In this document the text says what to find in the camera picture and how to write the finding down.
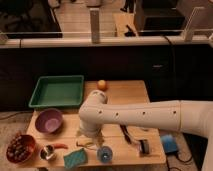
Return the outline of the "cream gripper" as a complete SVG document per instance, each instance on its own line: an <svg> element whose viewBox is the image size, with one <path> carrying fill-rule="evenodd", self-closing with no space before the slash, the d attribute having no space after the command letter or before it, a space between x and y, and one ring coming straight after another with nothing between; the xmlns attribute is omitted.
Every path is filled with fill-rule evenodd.
<svg viewBox="0 0 213 171"><path fill-rule="evenodd" d="M102 136L102 132L98 131L86 131L79 129L76 133L76 136L85 136L91 140L91 142L96 145L97 147L101 147L104 143L104 139Z"/></svg>

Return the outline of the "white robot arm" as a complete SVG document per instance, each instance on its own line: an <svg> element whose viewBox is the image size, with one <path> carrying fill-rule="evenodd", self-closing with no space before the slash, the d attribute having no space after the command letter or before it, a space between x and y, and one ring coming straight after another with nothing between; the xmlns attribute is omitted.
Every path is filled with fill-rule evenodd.
<svg viewBox="0 0 213 171"><path fill-rule="evenodd" d="M201 171L213 171L213 101L172 100L112 105L93 90L79 109L79 132L94 138L104 124L157 128L208 139Z"/></svg>

